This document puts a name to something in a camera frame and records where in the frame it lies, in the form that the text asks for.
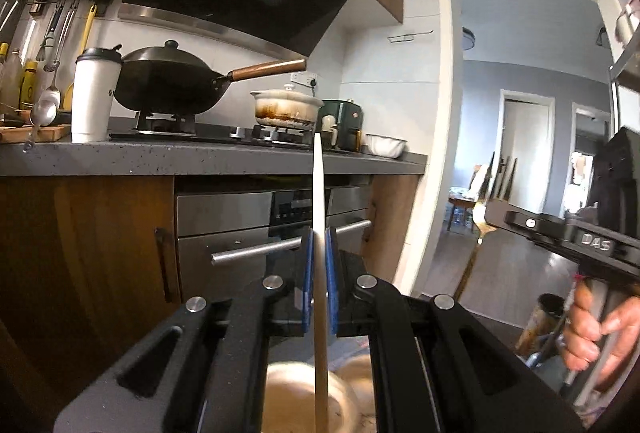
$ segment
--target silver screw head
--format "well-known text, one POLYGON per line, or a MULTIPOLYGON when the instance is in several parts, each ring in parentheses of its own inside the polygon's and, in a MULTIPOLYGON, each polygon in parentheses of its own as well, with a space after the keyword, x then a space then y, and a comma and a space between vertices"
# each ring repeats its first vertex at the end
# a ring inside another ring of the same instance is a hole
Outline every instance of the silver screw head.
POLYGON ((436 297, 433 298, 433 303, 440 310, 452 309, 453 305, 456 304, 456 302, 453 301, 453 298, 451 296, 447 295, 447 294, 439 294, 439 295, 437 295, 436 297))
POLYGON ((187 307, 187 310, 189 312, 200 312, 204 307, 207 306, 207 300, 201 296, 194 296, 192 298, 189 298, 184 306, 187 307))
POLYGON ((373 288, 378 284, 378 280, 370 274, 363 274, 362 276, 358 276, 356 283, 360 288, 373 288))
POLYGON ((276 274, 267 276, 264 280, 262 280, 262 286, 268 290, 280 288, 282 287, 283 283, 284 281, 282 281, 282 278, 276 274))

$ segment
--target white door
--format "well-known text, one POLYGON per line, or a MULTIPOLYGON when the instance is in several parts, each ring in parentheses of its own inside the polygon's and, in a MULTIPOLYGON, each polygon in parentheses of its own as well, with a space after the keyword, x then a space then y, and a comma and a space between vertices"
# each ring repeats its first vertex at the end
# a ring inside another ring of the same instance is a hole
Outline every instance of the white door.
POLYGON ((518 159, 510 203, 541 212, 549 175, 549 107, 517 100, 504 102, 503 157, 518 159))

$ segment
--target oven handle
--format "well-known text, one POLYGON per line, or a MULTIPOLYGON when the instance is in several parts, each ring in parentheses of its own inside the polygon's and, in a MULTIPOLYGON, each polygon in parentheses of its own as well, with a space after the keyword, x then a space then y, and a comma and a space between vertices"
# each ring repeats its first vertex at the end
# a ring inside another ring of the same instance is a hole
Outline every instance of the oven handle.
MULTIPOLYGON (((350 223, 349 225, 343 225, 337 227, 335 232, 338 236, 352 233, 353 231, 363 231, 367 227, 371 226, 370 220, 360 220, 359 222, 350 223)), ((224 253, 212 253, 211 263, 212 265, 220 265, 221 263, 228 263, 236 259, 245 259, 252 256, 261 256, 262 254, 278 253, 279 251, 290 251, 300 247, 302 238, 284 239, 282 241, 275 241, 273 243, 264 243, 262 245, 254 245, 252 247, 244 247, 244 249, 236 249, 235 251, 226 251, 224 253)))

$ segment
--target white tumbler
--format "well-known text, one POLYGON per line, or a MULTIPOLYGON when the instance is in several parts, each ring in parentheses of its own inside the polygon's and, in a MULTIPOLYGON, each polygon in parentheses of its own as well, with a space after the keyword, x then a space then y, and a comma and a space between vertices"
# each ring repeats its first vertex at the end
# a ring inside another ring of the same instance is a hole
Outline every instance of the white tumbler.
POLYGON ((120 47, 88 48, 76 60, 71 111, 73 142, 107 140, 113 92, 122 68, 120 47))

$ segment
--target green appliance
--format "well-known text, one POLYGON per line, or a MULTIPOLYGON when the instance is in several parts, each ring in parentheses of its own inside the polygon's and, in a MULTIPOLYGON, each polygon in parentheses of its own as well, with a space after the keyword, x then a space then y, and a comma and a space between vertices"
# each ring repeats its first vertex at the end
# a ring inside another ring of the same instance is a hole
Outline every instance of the green appliance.
POLYGON ((318 111, 318 129, 332 127, 331 147, 344 151, 359 151, 362 140, 362 108, 348 100, 324 100, 318 111))

